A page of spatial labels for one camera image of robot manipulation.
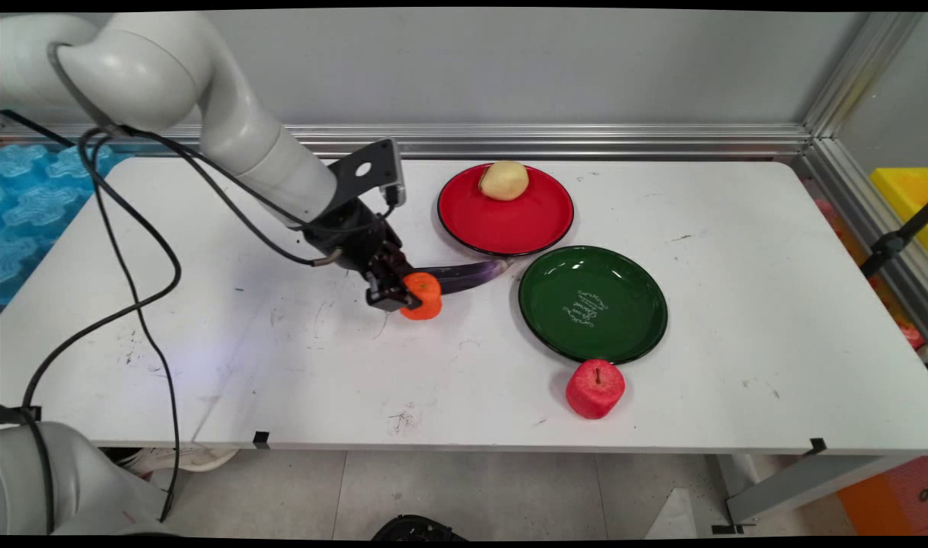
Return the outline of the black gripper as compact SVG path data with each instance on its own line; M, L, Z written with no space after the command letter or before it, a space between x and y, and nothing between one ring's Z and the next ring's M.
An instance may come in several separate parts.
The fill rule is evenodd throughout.
M415 272L402 253L402 242L388 224L395 211L379 214L362 200L349 200L302 228L305 240L322 253L340 253L339 267L366 276L366 303L388 313L413 304L413 295L402 282Z

